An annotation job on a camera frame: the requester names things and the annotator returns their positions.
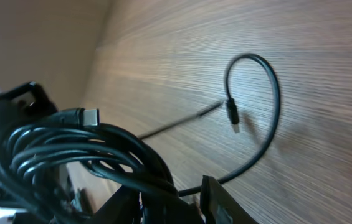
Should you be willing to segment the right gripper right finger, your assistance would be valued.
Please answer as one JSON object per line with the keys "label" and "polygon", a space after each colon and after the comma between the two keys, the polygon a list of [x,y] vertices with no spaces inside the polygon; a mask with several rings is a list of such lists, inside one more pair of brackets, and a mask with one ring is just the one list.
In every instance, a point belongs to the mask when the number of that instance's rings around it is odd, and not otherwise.
{"label": "right gripper right finger", "polygon": [[258,224],[213,177],[202,178],[200,208],[206,224]]}

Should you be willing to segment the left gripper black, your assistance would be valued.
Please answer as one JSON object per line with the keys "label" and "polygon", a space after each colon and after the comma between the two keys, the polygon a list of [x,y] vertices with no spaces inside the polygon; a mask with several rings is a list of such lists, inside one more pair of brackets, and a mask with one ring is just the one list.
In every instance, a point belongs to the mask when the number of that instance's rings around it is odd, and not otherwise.
{"label": "left gripper black", "polygon": [[56,105],[36,82],[28,82],[0,93],[0,129],[20,119],[47,116],[55,112]]}

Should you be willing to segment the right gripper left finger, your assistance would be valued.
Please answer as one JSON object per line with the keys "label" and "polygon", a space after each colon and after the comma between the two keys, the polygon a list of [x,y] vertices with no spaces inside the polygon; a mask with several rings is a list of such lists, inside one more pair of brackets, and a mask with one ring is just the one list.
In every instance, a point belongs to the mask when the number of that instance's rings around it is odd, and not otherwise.
{"label": "right gripper left finger", "polygon": [[91,224],[135,224],[141,221],[140,196],[120,187],[91,218]]}

